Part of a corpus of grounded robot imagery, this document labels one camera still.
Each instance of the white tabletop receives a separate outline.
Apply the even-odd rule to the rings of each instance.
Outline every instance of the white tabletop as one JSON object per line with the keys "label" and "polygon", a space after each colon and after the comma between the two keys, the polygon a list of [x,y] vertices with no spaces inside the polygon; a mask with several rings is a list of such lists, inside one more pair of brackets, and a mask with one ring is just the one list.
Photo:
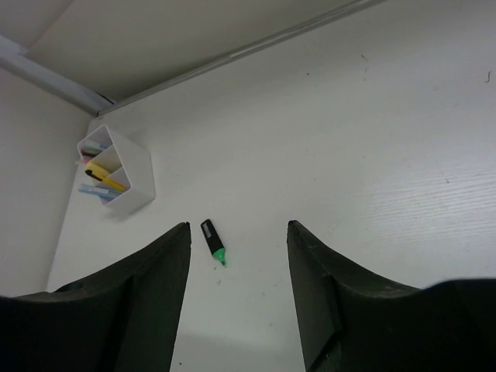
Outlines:
{"label": "white tabletop", "polygon": [[171,370],[300,372],[291,219],[405,284],[496,275],[495,19],[485,0],[386,2],[96,119],[150,151],[157,198],[117,219],[79,172],[49,289],[189,221]]}

